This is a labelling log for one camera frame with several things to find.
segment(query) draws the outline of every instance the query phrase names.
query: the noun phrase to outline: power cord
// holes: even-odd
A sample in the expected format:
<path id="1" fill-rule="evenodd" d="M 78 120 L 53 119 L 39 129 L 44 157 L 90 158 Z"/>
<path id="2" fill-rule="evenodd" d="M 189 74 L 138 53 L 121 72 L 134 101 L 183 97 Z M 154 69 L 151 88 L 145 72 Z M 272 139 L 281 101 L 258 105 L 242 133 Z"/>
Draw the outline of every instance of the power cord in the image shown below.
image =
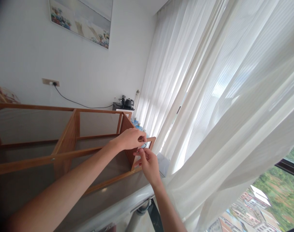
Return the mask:
<path id="1" fill-rule="evenodd" d="M 63 96 L 63 95 L 59 92 L 59 90 L 57 89 L 57 83 L 56 83 L 56 82 L 53 82 L 53 86 L 56 88 L 56 90 L 58 91 L 58 93 L 59 93 L 63 98 L 65 98 L 66 100 L 71 101 L 71 102 L 73 102 L 73 103 L 76 103 L 76 104 L 78 104 L 78 105 L 81 105 L 81 106 L 83 106 L 83 107 L 86 107 L 86 108 L 89 108 L 89 109 L 102 109 L 102 108 L 108 108 L 108 107 L 111 107 L 111 106 L 112 106 L 112 105 L 110 105 L 110 106 L 106 106 L 106 107 L 88 107 L 88 106 L 84 106 L 84 105 L 82 105 L 82 104 L 80 104 L 80 103 L 74 102 L 74 101 L 72 101 L 72 100 L 70 100 L 70 99 L 67 99 L 65 96 Z"/>

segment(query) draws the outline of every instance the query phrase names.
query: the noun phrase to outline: wooden shelf frame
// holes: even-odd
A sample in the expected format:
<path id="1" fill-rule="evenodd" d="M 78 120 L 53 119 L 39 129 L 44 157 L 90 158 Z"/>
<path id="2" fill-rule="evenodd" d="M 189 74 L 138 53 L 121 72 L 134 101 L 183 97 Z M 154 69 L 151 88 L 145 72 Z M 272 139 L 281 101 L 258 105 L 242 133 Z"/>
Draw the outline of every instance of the wooden shelf frame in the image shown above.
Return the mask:
<path id="1" fill-rule="evenodd" d="M 92 110 L 92 109 L 76 109 L 76 108 L 65 108 L 65 107 L 0 103 L 0 110 L 4 108 L 71 111 L 72 115 L 61 137 L 58 140 L 44 140 L 44 141 L 14 143 L 14 144 L 3 144 L 0 139 L 0 149 L 12 149 L 12 148 L 34 146 L 34 145 L 49 144 L 49 143 L 57 143 L 51 155 L 0 164 L 0 175 L 52 163 L 54 165 L 55 178 L 58 179 L 70 171 L 71 162 L 73 158 L 96 154 L 100 149 L 102 149 L 102 147 L 94 147 L 94 148 L 83 149 L 83 150 L 75 150 L 77 140 L 115 137 L 115 136 L 118 136 L 120 133 L 124 132 L 126 129 L 134 128 L 134 125 L 132 124 L 130 120 L 132 116 L 132 112 L 126 112 L 126 114 L 129 115 L 127 117 L 126 114 L 122 111 L 105 111 L 105 110 Z M 80 112 L 119 114 L 116 133 L 81 137 L 80 136 Z M 147 139 L 147 142 L 150 142 L 150 145 L 149 145 L 150 149 L 152 149 L 155 140 L 156 140 L 155 137 L 151 137 Z M 84 195 L 89 194 L 98 189 L 104 188 L 116 181 L 119 181 L 129 175 L 132 175 L 140 171 L 141 167 L 137 167 L 137 168 L 134 167 L 134 163 L 136 162 L 137 159 L 139 159 L 139 157 L 133 155 L 133 153 L 136 151 L 137 151 L 136 148 L 132 150 L 125 150 L 126 156 L 128 158 L 128 161 L 131 167 L 129 172 L 116 176 L 112 179 L 106 180 L 95 186 L 89 187 Z"/>

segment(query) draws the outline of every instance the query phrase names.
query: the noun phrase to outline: plastic water bottle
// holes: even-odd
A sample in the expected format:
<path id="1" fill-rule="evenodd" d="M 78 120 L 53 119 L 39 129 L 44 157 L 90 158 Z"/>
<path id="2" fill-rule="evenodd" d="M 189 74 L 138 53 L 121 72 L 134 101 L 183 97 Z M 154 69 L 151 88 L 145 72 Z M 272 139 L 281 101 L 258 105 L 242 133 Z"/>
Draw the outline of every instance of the plastic water bottle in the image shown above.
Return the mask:
<path id="1" fill-rule="evenodd" d="M 134 125 L 135 127 L 138 125 L 138 120 L 137 120 L 137 118 L 134 118 L 133 125 Z"/>
<path id="2" fill-rule="evenodd" d="M 140 131 L 143 131 L 143 128 L 141 127 L 141 123 L 139 122 L 136 126 L 137 129 L 139 129 Z"/>
<path id="3" fill-rule="evenodd" d="M 146 133 L 146 138 L 149 138 L 149 135 L 146 132 L 146 129 L 143 129 L 143 131 Z"/>

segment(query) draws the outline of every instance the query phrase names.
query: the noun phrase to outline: framed picture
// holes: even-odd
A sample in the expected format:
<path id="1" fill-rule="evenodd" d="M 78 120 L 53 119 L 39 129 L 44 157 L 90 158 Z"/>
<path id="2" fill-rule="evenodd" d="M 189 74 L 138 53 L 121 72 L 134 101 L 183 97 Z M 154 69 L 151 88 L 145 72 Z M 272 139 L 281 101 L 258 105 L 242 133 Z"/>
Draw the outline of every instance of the framed picture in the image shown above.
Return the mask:
<path id="1" fill-rule="evenodd" d="M 108 49 L 113 0 L 49 0 L 51 21 Z"/>

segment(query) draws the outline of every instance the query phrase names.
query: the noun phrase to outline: ceiling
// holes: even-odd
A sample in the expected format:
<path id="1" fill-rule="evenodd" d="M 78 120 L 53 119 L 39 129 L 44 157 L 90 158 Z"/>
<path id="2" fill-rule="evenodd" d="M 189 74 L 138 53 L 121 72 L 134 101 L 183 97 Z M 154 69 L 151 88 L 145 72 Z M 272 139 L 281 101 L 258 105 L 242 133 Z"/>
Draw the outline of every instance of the ceiling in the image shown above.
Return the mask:
<path id="1" fill-rule="evenodd" d="M 144 9 L 154 15 L 168 0 L 137 0 Z"/>

